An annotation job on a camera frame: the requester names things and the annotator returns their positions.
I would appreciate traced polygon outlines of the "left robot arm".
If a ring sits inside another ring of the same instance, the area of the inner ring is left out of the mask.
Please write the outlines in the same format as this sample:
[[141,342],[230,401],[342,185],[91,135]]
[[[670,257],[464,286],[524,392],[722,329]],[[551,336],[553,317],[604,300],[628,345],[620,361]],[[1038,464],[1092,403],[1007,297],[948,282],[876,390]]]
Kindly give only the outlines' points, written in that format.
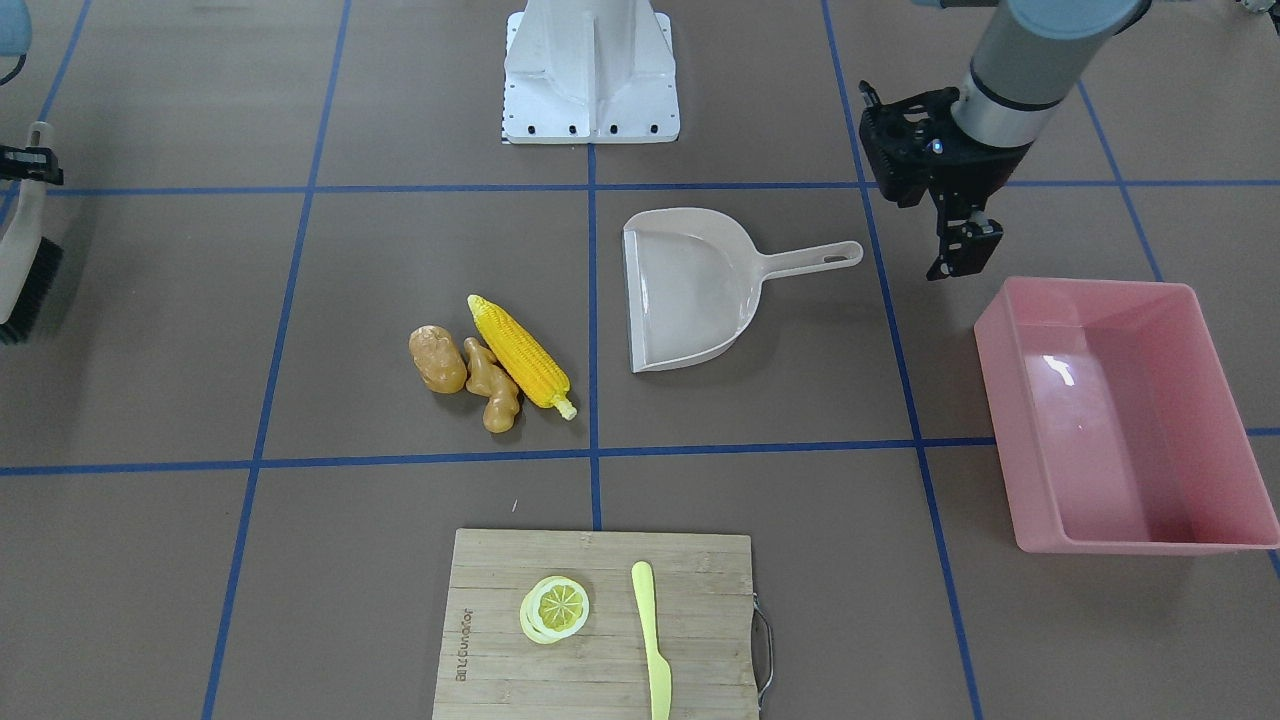
[[1147,1],[996,1],[963,82],[884,102],[867,82],[858,133],[881,195],[929,199],[938,250],[925,277],[984,270],[1002,237],[989,199],[1018,169],[1098,51]]

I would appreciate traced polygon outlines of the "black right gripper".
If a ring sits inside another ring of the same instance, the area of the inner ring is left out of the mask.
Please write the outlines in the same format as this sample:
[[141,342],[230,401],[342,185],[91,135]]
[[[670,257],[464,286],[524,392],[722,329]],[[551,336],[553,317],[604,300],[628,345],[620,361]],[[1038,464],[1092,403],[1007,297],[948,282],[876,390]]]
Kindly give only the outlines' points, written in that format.
[[3,181],[37,181],[55,186],[64,184],[64,170],[58,155],[49,147],[1,146]]

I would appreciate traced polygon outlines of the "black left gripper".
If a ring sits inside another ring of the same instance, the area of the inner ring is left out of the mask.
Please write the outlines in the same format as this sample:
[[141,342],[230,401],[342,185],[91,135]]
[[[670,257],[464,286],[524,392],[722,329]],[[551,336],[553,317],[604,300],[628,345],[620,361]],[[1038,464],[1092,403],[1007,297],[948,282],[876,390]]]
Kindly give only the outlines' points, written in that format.
[[883,102],[860,82],[865,108],[859,138],[882,196],[914,208],[928,193],[937,211],[938,252],[928,281],[974,275],[986,269],[1004,227],[986,213],[988,199],[1007,182],[1030,145],[991,145],[954,117],[964,97],[955,86]]

